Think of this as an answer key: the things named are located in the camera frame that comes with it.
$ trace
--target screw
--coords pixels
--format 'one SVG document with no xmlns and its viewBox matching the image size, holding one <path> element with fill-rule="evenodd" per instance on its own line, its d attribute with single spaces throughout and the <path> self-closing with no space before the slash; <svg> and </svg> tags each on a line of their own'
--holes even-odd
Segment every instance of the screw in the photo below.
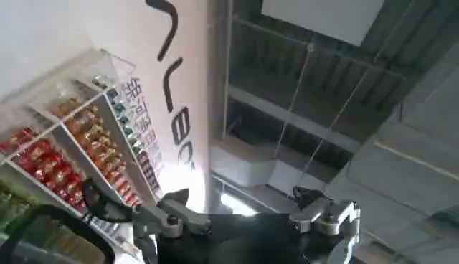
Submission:
<svg viewBox="0 0 459 264">
<path fill-rule="evenodd" d="M 328 214 L 326 215 L 325 219 L 326 219 L 327 221 L 331 221 L 331 220 L 335 219 L 335 216 L 332 215 L 332 214 L 330 214 L 330 213 L 328 213 Z"/>
<path fill-rule="evenodd" d="M 168 225 L 177 225 L 179 223 L 179 219 L 177 219 L 177 217 L 173 216 L 173 215 L 169 215 L 167 217 L 167 224 Z"/>
</svg>

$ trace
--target black lettering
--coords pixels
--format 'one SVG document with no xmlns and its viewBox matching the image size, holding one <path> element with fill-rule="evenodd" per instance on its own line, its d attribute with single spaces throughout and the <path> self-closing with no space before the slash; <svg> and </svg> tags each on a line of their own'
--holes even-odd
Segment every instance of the black lettering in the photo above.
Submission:
<svg viewBox="0 0 459 264">
<path fill-rule="evenodd" d="M 193 159 L 193 143 L 191 141 L 187 141 L 179 150 L 179 161 L 182 164 L 188 164 Z"/>
<path fill-rule="evenodd" d="M 188 136 L 191 130 L 187 107 L 182 108 L 180 112 L 174 116 L 171 122 L 171 127 L 174 135 L 174 143 L 178 146 Z"/>
<path fill-rule="evenodd" d="M 177 33 L 177 28 L 179 27 L 179 14 L 177 13 L 177 9 L 173 4 L 164 0 L 146 0 L 146 4 L 155 9 L 158 9 L 159 11 L 167 13 L 171 17 L 171 30 L 169 30 L 169 33 L 167 34 L 167 37 L 164 40 L 163 46 L 161 47 L 158 53 L 158 61 L 162 61 L 166 56 L 167 50 L 171 46 L 175 34 Z"/>
<path fill-rule="evenodd" d="M 166 70 L 166 74 L 164 74 L 163 77 L 163 91 L 164 91 L 164 96 L 166 97 L 166 105 L 167 105 L 167 111 L 170 113 L 174 109 L 174 104 L 172 103 L 172 95 L 171 95 L 171 87 L 169 85 L 169 81 L 171 79 L 172 73 L 177 70 L 178 67 L 182 64 L 184 59 L 180 57 L 177 59 L 174 63 L 169 66 Z"/>
</svg>

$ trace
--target black frame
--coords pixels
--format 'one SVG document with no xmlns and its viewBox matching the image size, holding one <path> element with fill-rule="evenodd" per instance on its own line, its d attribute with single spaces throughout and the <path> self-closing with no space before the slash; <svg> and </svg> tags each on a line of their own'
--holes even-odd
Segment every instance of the black frame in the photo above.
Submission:
<svg viewBox="0 0 459 264">
<path fill-rule="evenodd" d="M 91 192 L 95 192 L 94 194 L 99 196 L 99 200 L 96 203 L 90 200 Z M 113 201 L 107 194 L 102 192 L 99 186 L 92 179 L 86 179 L 83 182 L 82 193 L 83 193 L 83 199 L 85 201 L 87 210 L 89 211 L 90 214 L 92 214 L 93 216 L 96 216 L 98 219 L 104 220 L 106 222 L 112 222 L 112 223 L 132 222 L 132 209 L 123 204 Z M 116 207 L 120 212 L 124 213 L 126 218 L 118 219 L 118 218 L 109 217 L 105 210 L 105 207 L 107 206 L 107 204 L 110 204 L 111 206 Z"/>
<path fill-rule="evenodd" d="M 2 263 L 11 263 L 11 253 L 19 241 L 23 238 L 27 228 L 38 217 L 43 215 L 59 220 L 76 235 L 79 235 L 96 246 L 105 256 L 104 264 L 113 264 L 115 262 L 115 252 L 110 244 L 108 244 L 108 242 L 105 241 L 90 226 L 60 208 L 52 205 L 41 205 L 28 212 L 28 216 L 22 220 L 22 222 L 14 229 L 13 234 L 11 234 L 8 240 L 0 247 L 0 260 Z"/>
</svg>

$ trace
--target ceiling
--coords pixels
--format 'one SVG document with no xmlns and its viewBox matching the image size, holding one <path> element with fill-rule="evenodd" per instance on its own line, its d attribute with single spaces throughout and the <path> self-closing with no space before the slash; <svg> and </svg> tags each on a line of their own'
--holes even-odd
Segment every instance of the ceiling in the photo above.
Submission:
<svg viewBox="0 0 459 264">
<path fill-rule="evenodd" d="M 360 47 L 263 16 L 261 3 L 235 1 L 230 84 L 362 143 L 459 38 L 454 0 L 386 0 Z M 227 123 L 249 143 L 305 155 L 321 140 L 237 101 Z M 315 159 L 341 168 L 351 156 L 325 138 Z"/>
</svg>

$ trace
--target light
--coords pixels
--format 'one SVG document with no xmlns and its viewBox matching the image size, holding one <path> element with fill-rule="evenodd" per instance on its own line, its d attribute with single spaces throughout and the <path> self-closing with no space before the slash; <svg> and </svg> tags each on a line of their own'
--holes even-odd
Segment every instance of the light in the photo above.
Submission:
<svg viewBox="0 0 459 264">
<path fill-rule="evenodd" d="M 241 200 L 231 195 L 222 194 L 222 196 L 220 197 L 220 201 L 222 201 L 222 204 L 231 208 L 233 213 L 236 215 L 244 215 L 246 217 L 251 217 L 257 214 L 257 212 L 254 209 L 248 207 Z"/>
<path fill-rule="evenodd" d="M 193 170 L 188 166 L 168 165 L 158 178 L 163 193 L 176 192 L 189 188 L 186 207 L 203 213 L 206 209 L 206 180 L 204 172 L 198 166 Z"/>
</svg>

